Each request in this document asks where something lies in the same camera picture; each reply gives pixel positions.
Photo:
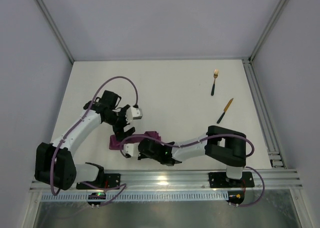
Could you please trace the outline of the gold fork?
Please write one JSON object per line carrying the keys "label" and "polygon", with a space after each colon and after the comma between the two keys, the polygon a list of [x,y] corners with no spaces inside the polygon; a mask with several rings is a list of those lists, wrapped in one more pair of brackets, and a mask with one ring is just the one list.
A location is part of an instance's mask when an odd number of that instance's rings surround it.
{"label": "gold fork", "polygon": [[214,96],[215,94],[216,79],[218,78],[218,76],[219,76],[219,70],[215,69],[213,73],[213,84],[212,84],[211,93],[210,93],[211,96]]}

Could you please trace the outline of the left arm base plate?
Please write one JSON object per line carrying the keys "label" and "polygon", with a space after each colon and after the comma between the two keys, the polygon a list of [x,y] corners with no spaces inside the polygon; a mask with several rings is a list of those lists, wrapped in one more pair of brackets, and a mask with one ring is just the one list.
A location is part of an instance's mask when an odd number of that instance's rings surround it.
{"label": "left arm base plate", "polygon": [[76,184],[77,190],[118,190],[121,175],[119,173],[100,173],[94,181],[82,181]]}

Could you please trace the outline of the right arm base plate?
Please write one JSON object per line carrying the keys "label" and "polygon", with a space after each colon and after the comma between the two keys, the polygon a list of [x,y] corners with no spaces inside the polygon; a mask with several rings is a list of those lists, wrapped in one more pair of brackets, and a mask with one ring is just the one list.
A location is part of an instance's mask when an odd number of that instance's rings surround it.
{"label": "right arm base plate", "polygon": [[226,172],[210,172],[208,174],[210,188],[254,188],[255,182],[250,171],[243,171],[241,179],[228,178]]}

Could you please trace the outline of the black handled gold knife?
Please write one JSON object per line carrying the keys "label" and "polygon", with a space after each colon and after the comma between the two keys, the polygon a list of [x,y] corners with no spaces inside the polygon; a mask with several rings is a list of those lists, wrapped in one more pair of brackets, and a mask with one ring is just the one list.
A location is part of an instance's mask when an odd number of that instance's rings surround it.
{"label": "black handled gold knife", "polygon": [[225,108],[223,109],[223,113],[221,114],[221,116],[219,117],[219,119],[218,119],[217,122],[216,122],[217,124],[220,124],[220,123],[221,123],[222,119],[224,118],[224,116],[225,116],[227,110],[229,109],[230,105],[232,104],[233,100],[234,100],[234,98],[231,98],[231,99],[228,101],[228,103],[226,104]]}

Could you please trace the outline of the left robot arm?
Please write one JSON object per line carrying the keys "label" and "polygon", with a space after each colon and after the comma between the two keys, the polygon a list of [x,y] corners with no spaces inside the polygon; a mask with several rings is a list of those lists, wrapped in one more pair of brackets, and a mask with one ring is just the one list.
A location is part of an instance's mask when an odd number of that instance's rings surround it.
{"label": "left robot arm", "polygon": [[104,167],[95,163],[75,164],[73,156],[77,149],[98,126],[105,123],[112,127],[118,142],[135,132],[125,130],[133,120],[142,118],[137,104],[126,105],[117,110],[121,97],[112,91],[104,91],[102,97],[89,101],[83,107],[78,121],[63,135],[50,143],[42,142],[36,149],[34,178],[50,185],[54,190],[68,190],[73,184],[78,188],[106,188]]}

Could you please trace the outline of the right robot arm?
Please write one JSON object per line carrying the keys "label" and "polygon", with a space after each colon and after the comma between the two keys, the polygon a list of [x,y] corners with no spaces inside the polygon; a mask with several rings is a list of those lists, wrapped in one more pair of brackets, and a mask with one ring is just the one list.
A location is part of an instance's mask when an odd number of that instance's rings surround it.
{"label": "right robot arm", "polygon": [[226,165],[226,177],[240,180],[247,159],[245,134],[220,126],[209,126],[207,132],[184,142],[165,143],[144,137],[137,146],[138,159],[151,159],[166,166],[202,156],[208,156]]}

